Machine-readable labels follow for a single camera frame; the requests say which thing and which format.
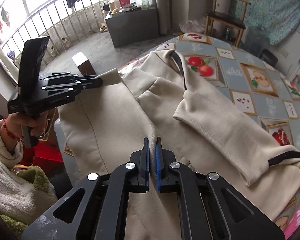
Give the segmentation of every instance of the teal curtain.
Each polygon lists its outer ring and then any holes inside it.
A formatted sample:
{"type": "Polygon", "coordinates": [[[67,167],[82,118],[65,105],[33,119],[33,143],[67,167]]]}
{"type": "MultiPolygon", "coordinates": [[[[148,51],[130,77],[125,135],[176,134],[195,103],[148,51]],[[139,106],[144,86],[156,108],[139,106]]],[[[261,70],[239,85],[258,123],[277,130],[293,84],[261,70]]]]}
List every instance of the teal curtain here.
{"type": "MultiPolygon", "coordinates": [[[[271,45],[282,41],[289,33],[300,33],[300,0],[248,0],[244,23],[266,30],[271,45]]],[[[229,13],[240,18],[243,3],[232,0],[229,13]]]]}

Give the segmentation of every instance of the jacket sleeve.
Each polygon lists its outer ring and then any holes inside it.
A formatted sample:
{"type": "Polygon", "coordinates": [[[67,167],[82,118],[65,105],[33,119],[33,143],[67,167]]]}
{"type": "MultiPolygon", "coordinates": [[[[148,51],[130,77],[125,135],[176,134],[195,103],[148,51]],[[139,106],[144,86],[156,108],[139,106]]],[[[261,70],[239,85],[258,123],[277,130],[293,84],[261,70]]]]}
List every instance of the jacket sleeve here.
{"type": "MultiPolygon", "coordinates": [[[[0,127],[3,124],[3,120],[0,120],[0,127]]],[[[8,168],[12,169],[17,165],[23,157],[23,147],[22,143],[18,142],[16,148],[14,149],[14,154],[7,151],[1,136],[0,136],[0,161],[8,168]]]]}

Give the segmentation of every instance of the apple print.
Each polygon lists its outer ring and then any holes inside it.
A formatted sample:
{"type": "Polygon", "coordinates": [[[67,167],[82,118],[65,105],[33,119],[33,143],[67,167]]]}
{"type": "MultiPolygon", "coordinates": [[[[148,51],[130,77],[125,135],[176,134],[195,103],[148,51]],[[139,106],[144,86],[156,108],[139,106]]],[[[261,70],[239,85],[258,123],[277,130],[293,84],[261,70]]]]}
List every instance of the apple print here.
{"type": "Polygon", "coordinates": [[[203,76],[203,77],[210,77],[213,75],[213,68],[212,67],[209,67],[207,65],[200,65],[198,67],[198,73],[200,74],[200,76],[203,76]]]}
{"type": "Polygon", "coordinates": [[[238,101],[239,103],[242,103],[242,104],[244,104],[244,103],[250,103],[250,100],[247,99],[247,101],[246,101],[245,98],[237,98],[237,101],[238,101]]]}
{"type": "Polygon", "coordinates": [[[300,96],[298,93],[298,88],[292,82],[290,82],[290,85],[288,85],[288,87],[291,89],[292,94],[300,96]]]}
{"type": "Polygon", "coordinates": [[[190,57],[188,59],[188,64],[193,67],[199,66],[202,64],[202,59],[199,57],[190,57]]]}
{"type": "Polygon", "coordinates": [[[198,34],[195,34],[195,33],[189,33],[187,34],[188,37],[192,37],[196,40],[201,40],[202,39],[202,36],[201,35],[198,35],[198,34]]]}
{"type": "Polygon", "coordinates": [[[293,104],[290,103],[290,102],[283,102],[283,103],[284,103],[284,105],[285,105],[285,107],[287,109],[288,116],[290,118],[298,118],[298,115],[296,113],[296,110],[295,110],[293,104]]]}
{"type": "Polygon", "coordinates": [[[259,71],[253,71],[252,74],[254,75],[254,78],[251,80],[251,83],[255,88],[257,88],[258,85],[264,88],[267,88],[270,85],[266,76],[259,71]]]}
{"type": "Polygon", "coordinates": [[[156,50],[174,49],[175,43],[160,44],[156,50]]]}
{"type": "Polygon", "coordinates": [[[290,144],[287,134],[282,128],[279,128],[277,132],[272,133],[272,136],[276,139],[276,141],[280,144],[280,146],[290,144]]]}

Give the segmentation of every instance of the red beaded bracelet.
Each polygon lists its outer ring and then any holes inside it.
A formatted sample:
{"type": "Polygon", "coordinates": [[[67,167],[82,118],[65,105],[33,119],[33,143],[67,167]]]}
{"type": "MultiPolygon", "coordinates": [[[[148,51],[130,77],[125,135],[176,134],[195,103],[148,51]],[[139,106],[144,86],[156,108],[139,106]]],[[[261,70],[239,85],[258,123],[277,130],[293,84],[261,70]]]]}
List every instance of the red beaded bracelet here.
{"type": "Polygon", "coordinates": [[[21,140],[21,138],[15,136],[13,133],[8,131],[6,119],[3,119],[3,129],[7,133],[7,135],[9,136],[10,139],[17,141],[17,142],[19,142],[21,140]]]}

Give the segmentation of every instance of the wooden chair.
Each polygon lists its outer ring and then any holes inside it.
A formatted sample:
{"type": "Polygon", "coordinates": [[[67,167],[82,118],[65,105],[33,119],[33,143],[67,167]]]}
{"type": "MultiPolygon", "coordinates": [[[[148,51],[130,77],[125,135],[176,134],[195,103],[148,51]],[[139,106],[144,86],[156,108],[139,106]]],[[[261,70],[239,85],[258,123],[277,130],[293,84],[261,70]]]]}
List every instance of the wooden chair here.
{"type": "Polygon", "coordinates": [[[244,25],[243,20],[246,15],[247,4],[249,4],[249,5],[251,4],[247,0],[239,0],[239,1],[244,2],[244,7],[243,7],[241,18],[237,19],[237,18],[231,17],[227,14],[216,12],[217,0],[213,0],[212,11],[207,13],[207,22],[206,22],[206,28],[204,30],[204,35],[212,34],[214,21],[222,22],[225,25],[229,25],[231,27],[238,29],[238,36],[237,36],[237,39],[234,44],[236,47],[238,47],[239,43],[241,41],[241,38],[242,38],[243,31],[246,29],[246,26],[244,25]]]}

